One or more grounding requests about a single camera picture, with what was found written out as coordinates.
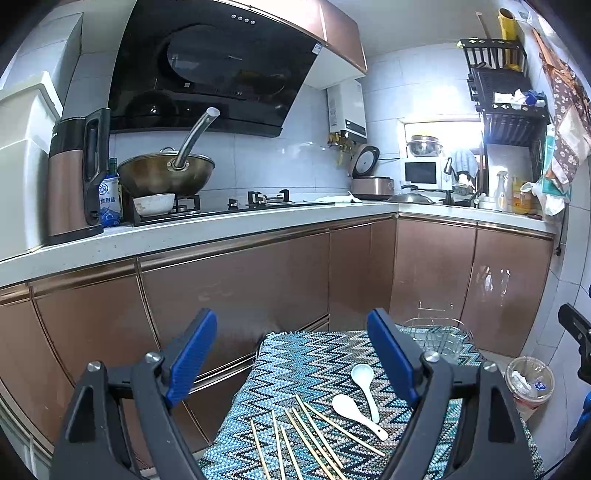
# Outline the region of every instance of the ceramic spoon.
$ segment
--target ceramic spoon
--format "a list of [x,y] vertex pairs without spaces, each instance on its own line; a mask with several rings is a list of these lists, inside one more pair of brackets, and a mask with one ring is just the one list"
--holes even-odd
[[371,394],[369,387],[374,379],[374,369],[367,364],[359,364],[353,367],[351,370],[351,378],[359,386],[365,398],[368,399],[369,412],[371,413],[371,421],[379,423],[378,406],[375,404],[374,396]]
[[337,412],[342,417],[356,421],[369,428],[382,442],[387,440],[388,433],[382,427],[376,425],[369,418],[365,417],[359,411],[355,400],[353,400],[350,396],[342,394],[336,395],[333,398],[333,408],[335,412]]

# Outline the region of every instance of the range hood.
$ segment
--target range hood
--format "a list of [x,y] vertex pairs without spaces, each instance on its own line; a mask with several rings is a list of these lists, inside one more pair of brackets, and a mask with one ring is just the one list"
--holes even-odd
[[190,128],[277,137],[320,51],[305,33],[215,0],[138,0],[109,95],[111,130]]

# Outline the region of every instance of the patterned cushion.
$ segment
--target patterned cushion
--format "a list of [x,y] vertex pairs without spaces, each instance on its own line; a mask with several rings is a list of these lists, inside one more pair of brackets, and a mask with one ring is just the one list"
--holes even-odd
[[[479,352],[464,338],[459,363],[479,365],[481,360]],[[390,434],[385,442],[380,442],[365,427],[338,416],[330,406],[335,394],[344,393],[355,399],[365,416],[370,416],[363,392],[350,377],[352,367],[359,363],[371,365],[375,372],[372,393],[378,405],[380,426]],[[206,478],[264,479],[249,424],[250,419],[253,419],[271,478],[280,479],[271,421],[271,410],[275,410],[277,422],[285,427],[290,438],[304,479],[326,479],[284,413],[284,407],[298,406],[294,397],[296,393],[316,410],[386,454],[386,457],[374,454],[313,415],[314,421],[343,463],[345,477],[350,480],[378,480],[402,437],[411,410],[392,392],[366,332],[269,334],[259,349],[255,366],[246,383],[236,394],[214,444],[200,461]],[[460,409],[460,400],[449,402],[440,441],[425,479],[435,480],[443,476]],[[303,415],[299,407],[298,412],[300,416]],[[524,429],[537,476],[543,471],[542,460],[525,423]],[[296,478],[283,442],[282,448],[285,473],[289,478]]]

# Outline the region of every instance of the cabinet door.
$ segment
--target cabinet door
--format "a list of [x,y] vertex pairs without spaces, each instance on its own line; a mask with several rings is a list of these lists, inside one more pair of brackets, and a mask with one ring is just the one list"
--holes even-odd
[[[134,364],[146,352],[158,350],[136,276],[92,283],[93,278],[102,278],[110,268],[114,266],[33,283],[41,318],[74,381],[92,360],[101,360],[107,368],[118,367]],[[150,464],[133,402],[126,402],[125,411],[134,450],[144,463]],[[185,437],[199,435],[192,420],[187,421],[188,416],[182,413],[174,415],[182,420],[179,428]]]
[[241,0],[240,3],[281,18],[319,40],[325,40],[320,18],[320,0]]
[[268,332],[299,330],[328,313],[328,233],[248,248],[142,273],[162,343],[199,309],[217,314],[202,373],[256,350]]
[[250,371],[244,370],[189,395],[187,405],[210,443],[216,439],[217,431],[230,411],[234,395],[244,385]]
[[[22,290],[28,297],[27,287]],[[73,389],[28,298],[0,306],[0,329],[0,378],[25,415],[54,443]]]
[[472,267],[476,228],[398,219],[390,316],[459,319]]
[[462,322],[478,348],[516,357],[540,304],[552,242],[478,229]]
[[355,20],[329,0],[320,0],[320,6],[326,27],[326,42],[331,50],[349,60],[362,72],[367,72],[359,27]]
[[332,332],[363,330],[369,307],[366,298],[371,225],[330,233],[330,325]]
[[367,308],[369,311],[381,307],[388,311],[394,276],[396,220],[372,223],[370,234]]

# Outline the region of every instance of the white cloth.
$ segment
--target white cloth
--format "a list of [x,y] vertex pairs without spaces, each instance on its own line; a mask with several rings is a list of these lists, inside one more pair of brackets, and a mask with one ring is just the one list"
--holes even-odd
[[470,175],[471,178],[476,178],[478,174],[478,162],[468,148],[458,148],[451,153],[450,157],[452,158],[452,168],[457,175],[460,172],[464,172]]

